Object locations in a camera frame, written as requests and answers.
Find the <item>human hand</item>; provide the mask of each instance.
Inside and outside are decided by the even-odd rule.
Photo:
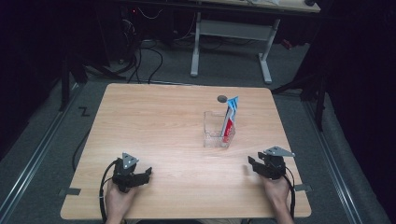
[[[113,183],[113,180],[108,181],[105,197],[107,212],[106,224],[120,224],[131,207],[137,189],[138,187],[131,188],[127,193],[123,193],[119,190],[119,187]]]
[[[288,181],[283,176],[276,180],[269,179],[262,175],[260,175],[260,177],[264,184],[265,194],[273,206],[277,223],[294,223],[287,205],[287,199],[290,191]]]

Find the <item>transparent box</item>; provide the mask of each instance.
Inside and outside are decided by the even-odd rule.
[[[235,127],[232,127],[228,137],[221,136],[224,120],[224,112],[206,111],[204,113],[204,147],[228,147],[231,144]]]

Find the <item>wire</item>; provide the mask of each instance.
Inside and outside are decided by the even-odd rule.
[[[95,70],[101,72],[103,75],[105,75],[107,77],[114,78],[114,79],[125,79],[125,77],[121,77],[118,74],[115,74],[114,72],[111,72],[110,70],[104,68],[102,65],[97,64],[87,58],[84,58],[81,55],[78,55],[76,53],[72,53],[72,54],[76,58],[76,60],[78,60],[79,63],[88,64],[91,67],[93,67]]]
[[[131,23],[130,21],[128,21],[128,20],[125,20],[125,19],[123,19],[122,21],[126,21],[126,23],[128,23],[129,24],[129,27],[128,27],[128,30],[127,30],[127,32],[129,32],[129,30],[131,29],[131,27],[132,27],[132,34],[134,34],[135,33],[135,29],[134,29],[134,24],[133,23]]]
[[[149,78],[148,78],[148,84],[150,83],[150,81],[151,81],[151,79],[152,79],[152,77],[154,76],[154,74],[160,69],[160,67],[163,65],[163,56],[161,55],[161,53],[160,52],[158,52],[157,50],[155,50],[155,49],[146,49],[146,50],[151,50],[151,51],[153,51],[153,52],[156,52],[158,55],[160,55],[160,57],[161,57],[161,62],[160,62],[160,64],[157,66],[157,68],[151,73],[151,75],[149,76]]]
[[[189,31],[183,37],[181,37],[179,39],[175,39],[175,41],[182,40],[182,39],[185,39],[185,38],[190,38],[190,37],[193,36],[193,35],[190,35],[190,33],[191,33],[191,29],[192,29],[192,27],[194,25],[194,22],[195,22],[195,17],[196,17],[196,13],[194,13],[194,16],[192,17],[192,22],[191,22]]]
[[[180,39],[175,40],[174,43],[179,46],[191,46],[192,44],[194,44],[194,40],[192,40],[192,41],[187,41],[187,40],[192,37],[194,37],[194,35],[190,35],[185,38],[180,38]],[[188,44],[180,44],[178,42],[188,42]]]
[[[101,211],[101,214],[102,214],[103,223],[106,223],[106,221],[107,221],[106,210],[105,210],[105,198],[104,198],[104,195],[103,195],[103,192],[104,192],[104,191],[103,191],[103,186],[104,186],[105,183],[107,182],[107,180],[105,181],[105,178],[106,178],[106,176],[107,176],[108,170],[109,170],[114,164],[116,164],[116,162],[117,162],[117,161],[113,161],[113,162],[110,163],[110,165],[107,166],[107,168],[106,168],[106,170],[105,170],[105,173],[103,174],[102,181],[101,181],[101,183],[100,183],[100,188],[99,188],[99,206],[100,206],[100,211]]]
[[[77,146],[75,152],[73,153],[72,167],[73,167],[73,171],[74,171],[74,172],[75,172],[76,169],[77,169],[77,166],[76,166],[76,156],[77,156],[77,152],[78,152],[79,148],[81,147],[82,143],[85,141],[85,139],[87,139],[88,134],[90,134],[90,132],[91,132],[91,129],[89,129],[89,130],[85,133],[84,137],[81,139],[81,141],[79,142],[79,144],[78,144],[78,146]]]
[[[291,218],[294,219],[294,207],[296,204],[296,196],[295,196],[295,191],[294,191],[294,184],[292,185],[290,183],[290,180],[288,179],[288,177],[286,175],[283,175],[283,177],[286,179],[286,181],[288,182],[289,188],[290,188],[290,193],[291,193],[291,202],[290,202],[290,215]]]
[[[126,83],[130,83],[132,77],[134,76],[135,73],[137,73],[137,68],[140,66],[140,63],[135,67],[134,72],[131,74],[131,76],[128,78],[128,81]]]
[[[225,43],[227,43],[227,44],[240,45],[240,46],[245,46],[245,45],[248,45],[248,44],[253,44],[255,42],[258,42],[258,40],[249,39],[249,40],[244,40],[243,43],[237,43],[235,41],[232,41],[232,40],[235,40],[235,39],[237,39],[237,38],[224,38],[223,41]]]
[[[157,15],[156,15],[155,17],[149,17],[149,16],[146,16],[146,15],[145,15],[145,13],[142,11],[142,9],[140,9],[140,7],[139,7],[138,9],[139,9],[139,11],[142,13],[142,15],[143,15],[144,17],[146,17],[147,19],[149,19],[149,20],[155,20],[155,19],[157,19],[157,18],[160,16],[161,12],[163,11],[163,9],[161,9],[160,11],[158,11],[158,13],[157,13]]]
[[[107,69],[106,69],[106,70],[107,70],[108,73],[111,73],[113,76],[117,76],[117,75],[119,75],[119,74],[122,74],[122,73],[124,73],[124,72],[127,72],[128,70],[131,70],[135,65],[136,65],[136,57],[133,55],[132,58],[131,58],[131,60],[129,61],[129,63],[128,63],[125,67],[121,68],[120,70],[117,70],[117,71],[115,71],[115,72],[111,72],[111,71],[109,71],[109,70],[107,70]],[[103,69],[105,69],[104,67],[101,67],[101,69],[98,69],[97,67],[93,67],[93,69],[95,69],[96,71],[99,71],[99,73],[94,72],[94,71],[92,71],[89,67],[85,66],[85,71],[86,71],[87,73],[93,74],[93,75],[95,75],[95,76],[102,76],[102,75],[105,75],[104,70],[103,70]]]
[[[202,38],[203,40],[204,39],[216,39],[216,38],[214,38],[214,37],[212,37],[212,38]],[[201,43],[200,43],[200,48],[201,49],[208,49],[208,50],[215,50],[215,49],[218,49],[218,48],[220,48],[221,46],[223,45],[223,39],[221,38],[220,40],[219,40],[219,44],[217,45],[217,46],[215,46],[214,48],[205,48]]]
[[[294,188],[294,175],[288,167],[286,167],[286,169],[288,169],[289,174],[291,175],[291,179],[293,180],[293,188]]]
[[[140,64],[142,62],[142,49],[139,47],[139,63],[137,64],[136,68],[134,69],[134,72],[131,74],[131,76],[128,79],[127,83],[131,82],[131,79],[134,75],[136,75],[137,83],[141,84],[142,82],[140,81],[139,75],[137,74],[138,69],[140,68]]]
[[[144,47],[144,49],[152,49],[152,48],[154,48],[154,47],[156,47],[157,45],[158,45],[158,42],[157,42],[157,40],[155,40],[155,39],[147,39],[147,40],[143,40],[142,41],[142,44],[143,44],[143,42],[154,42],[154,44],[152,45],[152,46],[150,46],[150,47]]]

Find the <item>table leg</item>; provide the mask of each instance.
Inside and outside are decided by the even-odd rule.
[[[199,66],[199,37],[201,33],[201,12],[197,12],[197,22],[195,27],[195,43],[194,52],[192,53],[191,62],[191,76],[198,76],[198,66]]]
[[[259,59],[260,59],[260,65],[262,66],[262,75],[264,76],[264,82],[266,84],[271,84],[272,79],[271,79],[271,74],[268,69],[268,64],[267,64],[267,57],[268,53],[270,52],[271,46],[274,42],[274,38],[276,35],[277,27],[279,26],[280,19],[275,20],[274,25],[272,26],[269,38],[267,40],[267,44],[265,46],[264,53],[259,54]]]

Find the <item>wrist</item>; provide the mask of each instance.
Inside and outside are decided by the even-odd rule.
[[[284,201],[271,201],[271,205],[274,208],[274,212],[277,214],[290,212],[287,203]]]
[[[120,224],[122,222],[122,217],[108,217],[106,224]]]

